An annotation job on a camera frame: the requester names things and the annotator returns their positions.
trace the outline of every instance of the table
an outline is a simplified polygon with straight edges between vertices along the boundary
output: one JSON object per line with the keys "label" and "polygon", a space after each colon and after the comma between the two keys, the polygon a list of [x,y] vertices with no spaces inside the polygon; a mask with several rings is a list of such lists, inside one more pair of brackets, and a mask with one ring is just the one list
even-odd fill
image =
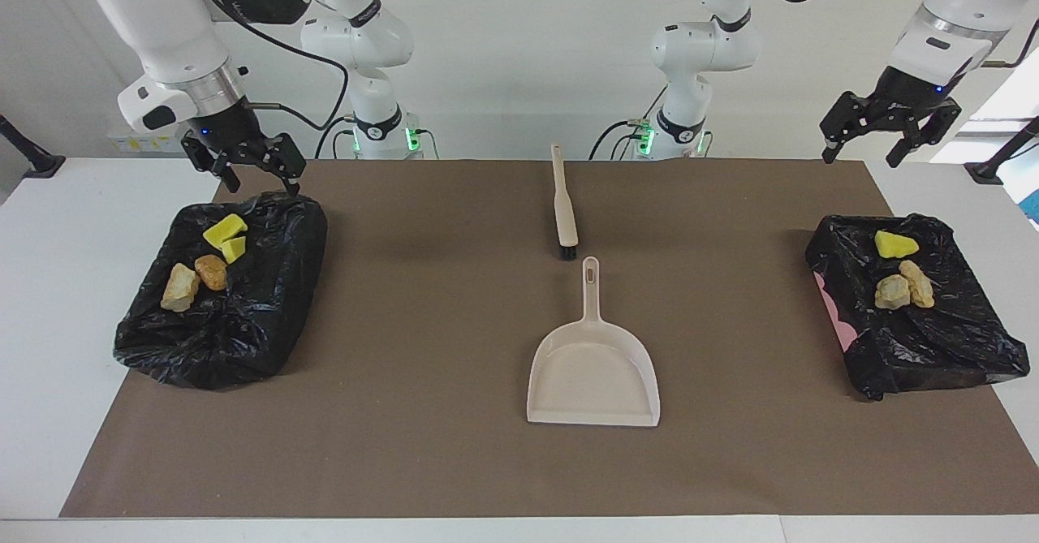
{"label": "table", "polygon": [[[870,165],[896,214],[935,214],[1011,332],[1039,346],[1039,236],[998,188],[956,165]],[[671,517],[638,519],[53,521],[125,370],[107,351],[170,217],[215,191],[179,159],[72,159],[55,180],[26,182],[0,207],[4,347],[0,348],[0,540],[276,540],[310,535],[381,540],[1019,541],[1024,517]],[[1033,457],[1039,452],[1035,377],[996,387]]]}

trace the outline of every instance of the black plastic bag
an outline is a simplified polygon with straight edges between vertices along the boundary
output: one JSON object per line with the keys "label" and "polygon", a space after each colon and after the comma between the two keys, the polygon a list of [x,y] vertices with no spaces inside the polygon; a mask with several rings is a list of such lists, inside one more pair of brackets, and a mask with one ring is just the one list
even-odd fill
{"label": "black plastic bag", "polygon": [[[905,259],[930,277],[934,307],[874,305],[877,281],[899,273],[905,261],[880,256],[874,243],[878,229],[920,243],[921,250]],[[848,377],[867,398],[973,387],[1029,374],[1024,344],[1007,333],[956,246],[953,229],[937,218],[826,217],[804,255],[843,322],[834,325]]]}
{"label": "black plastic bag", "polygon": [[[159,306],[176,263],[220,255],[203,239],[228,214],[248,225],[245,254],[228,288],[198,288],[191,307]],[[266,379],[285,364],[307,322],[321,273],[327,221],[307,196],[264,192],[245,202],[195,203],[174,218],[130,311],[115,332],[115,359],[160,383],[223,388]]]}

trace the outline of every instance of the black pole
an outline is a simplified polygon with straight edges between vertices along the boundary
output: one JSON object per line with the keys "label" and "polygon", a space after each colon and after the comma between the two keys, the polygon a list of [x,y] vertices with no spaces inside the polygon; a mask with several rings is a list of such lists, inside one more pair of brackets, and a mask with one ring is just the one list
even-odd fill
{"label": "black pole", "polygon": [[10,125],[10,120],[0,114],[0,136],[7,137],[17,151],[32,163],[32,169],[24,174],[26,178],[50,178],[53,177],[64,163],[63,155],[51,155],[44,147],[37,146],[29,137],[23,136],[22,132]]}
{"label": "black pole", "polygon": [[1003,165],[1008,159],[1013,158],[1017,154],[1017,151],[1020,151],[1024,146],[1024,143],[1035,139],[1036,135],[1039,135],[1039,117],[1029,120],[1029,125],[1025,125],[1024,129],[1017,132],[1016,136],[1010,137],[1010,140],[1000,147],[1000,151],[995,152],[995,155],[988,158],[987,162],[964,163],[963,166],[978,184],[1002,185],[1003,181],[995,174],[996,170],[1000,169],[1000,165]]}

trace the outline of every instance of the yellow block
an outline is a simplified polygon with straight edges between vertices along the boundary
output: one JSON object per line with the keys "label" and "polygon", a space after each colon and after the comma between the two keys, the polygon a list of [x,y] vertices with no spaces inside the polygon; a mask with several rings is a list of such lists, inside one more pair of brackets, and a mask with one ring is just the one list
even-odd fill
{"label": "yellow block", "polygon": [[224,241],[234,239],[238,233],[244,233],[247,229],[245,221],[238,214],[228,214],[222,221],[216,222],[210,228],[206,228],[206,232],[202,233],[202,236],[206,240],[206,243],[219,248]]}
{"label": "yellow block", "polygon": [[231,265],[231,263],[237,262],[238,257],[245,254],[245,237],[239,236],[238,239],[231,239],[223,241],[220,244],[220,251],[223,253],[223,261]]}
{"label": "yellow block", "polygon": [[916,244],[915,240],[909,239],[908,236],[882,232],[882,229],[878,229],[873,241],[877,244],[877,251],[883,259],[908,257],[909,254],[920,251],[920,244]]}

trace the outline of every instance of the beige dustpan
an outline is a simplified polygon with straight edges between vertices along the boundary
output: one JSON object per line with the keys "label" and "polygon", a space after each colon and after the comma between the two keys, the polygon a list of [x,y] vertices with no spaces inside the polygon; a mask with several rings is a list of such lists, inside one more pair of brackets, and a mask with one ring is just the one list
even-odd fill
{"label": "beige dustpan", "polygon": [[598,309],[598,261],[582,269],[584,317],[541,341],[530,370],[527,420],[535,424],[656,427],[657,374],[642,343]]}

